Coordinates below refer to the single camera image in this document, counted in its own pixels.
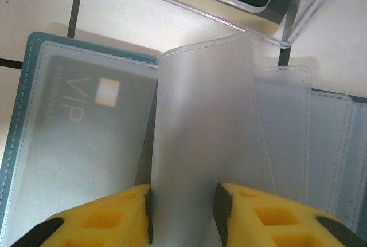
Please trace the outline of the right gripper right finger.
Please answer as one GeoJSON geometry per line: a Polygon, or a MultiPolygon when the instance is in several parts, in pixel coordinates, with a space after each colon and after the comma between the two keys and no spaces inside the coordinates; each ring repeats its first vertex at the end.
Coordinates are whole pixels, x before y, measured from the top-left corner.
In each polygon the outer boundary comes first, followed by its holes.
{"type": "Polygon", "coordinates": [[[219,183],[213,217],[223,246],[365,246],[333,215],[255,190],[219,183]]]}

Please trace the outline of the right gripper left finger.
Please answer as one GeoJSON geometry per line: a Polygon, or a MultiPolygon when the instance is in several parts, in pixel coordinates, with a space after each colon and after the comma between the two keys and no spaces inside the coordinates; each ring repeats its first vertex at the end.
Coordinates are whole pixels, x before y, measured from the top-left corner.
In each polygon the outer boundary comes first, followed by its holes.
{"type": "Polygon", "coordinates": [[[150,246],[150,184],[142,184],[57,213],[14,246],[150,246]]]}

